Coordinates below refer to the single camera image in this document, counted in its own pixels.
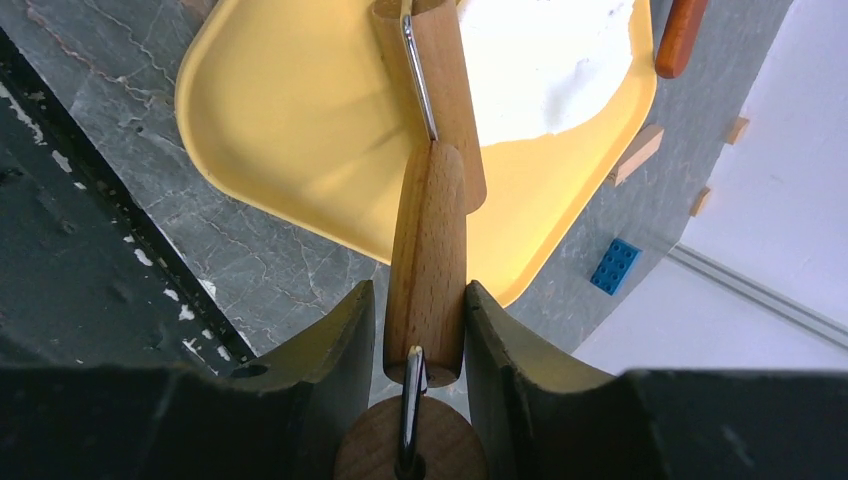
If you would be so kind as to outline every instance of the metal strip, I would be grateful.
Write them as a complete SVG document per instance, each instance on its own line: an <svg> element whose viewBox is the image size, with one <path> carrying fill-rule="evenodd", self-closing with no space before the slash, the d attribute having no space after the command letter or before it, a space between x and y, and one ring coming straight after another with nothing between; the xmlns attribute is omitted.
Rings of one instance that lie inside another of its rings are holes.
<svg viewBox="0 0 848 480"><path fill-rule="evenodd" d="M848 327L684 245L668 258L760 307L848 351Z"/></svg>

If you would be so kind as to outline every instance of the yellow tray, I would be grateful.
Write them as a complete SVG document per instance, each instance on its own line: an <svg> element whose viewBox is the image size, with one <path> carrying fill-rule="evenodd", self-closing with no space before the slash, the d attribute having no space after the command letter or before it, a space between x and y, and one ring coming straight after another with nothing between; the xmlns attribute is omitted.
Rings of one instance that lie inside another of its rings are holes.
<svg viewBox="0 0 848 480"><path fill-rule="evenodd" d="M389 262L412 144L369 24L373 0L220 0L177 80L177 123L221 191ZM649 0L634 61L573 130L483 149L468 274L507 305L527 288L644 122L657 80Z"/></svg>

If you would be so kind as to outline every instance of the brown wooden disc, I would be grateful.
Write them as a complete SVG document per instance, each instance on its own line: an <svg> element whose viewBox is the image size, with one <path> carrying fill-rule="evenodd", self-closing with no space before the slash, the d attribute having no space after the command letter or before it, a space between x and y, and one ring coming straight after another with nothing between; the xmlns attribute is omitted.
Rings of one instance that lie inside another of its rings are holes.
<svg viewBox="0 0 848 480"><path fill-rule="evenodd" d="M401 397L392 397L356 420L336 454L333 478L395 480L400 407ZM416 450L424 459L427 480L488 478L474 428L456 410L426 396L418 409Z"/></svg>

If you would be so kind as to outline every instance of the blue lego brick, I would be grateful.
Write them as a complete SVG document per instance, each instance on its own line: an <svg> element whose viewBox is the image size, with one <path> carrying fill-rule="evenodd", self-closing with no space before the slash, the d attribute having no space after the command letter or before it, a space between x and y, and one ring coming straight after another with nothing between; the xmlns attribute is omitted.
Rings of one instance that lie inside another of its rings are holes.
<svg viewBox="0 0 848 480"><path fill-rule="evenodd" d="M609 295L615 295L641 253L642 250L616 238L601 259L598 269L592 274L592 285Z"/></svg>

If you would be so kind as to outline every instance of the gray table surface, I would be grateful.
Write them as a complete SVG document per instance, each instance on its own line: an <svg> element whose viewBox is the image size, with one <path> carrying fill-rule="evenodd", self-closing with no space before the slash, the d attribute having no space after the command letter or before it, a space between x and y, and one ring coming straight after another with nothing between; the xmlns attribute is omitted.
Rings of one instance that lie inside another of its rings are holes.
<svg viewBox="0 0 848 480"><path fill-rule="evenodd" d="M651 3L658 44L670 0ZM790 4L710 2L688 70L659 82L648 119L666 129L659 153L622 186L600 187L509 307L516 318L571 352L677 242ZM323 316L359 280L374 280L382 311L389 269L225 196L195 170L176 127L174 83L213 5L3 0L0 27L262 354ZM645 253L623 291L609 297L587 279L617 236ZM382 375L376 350L372 402L399 391ZM467 415L464 385L432 394Z"/></svg>

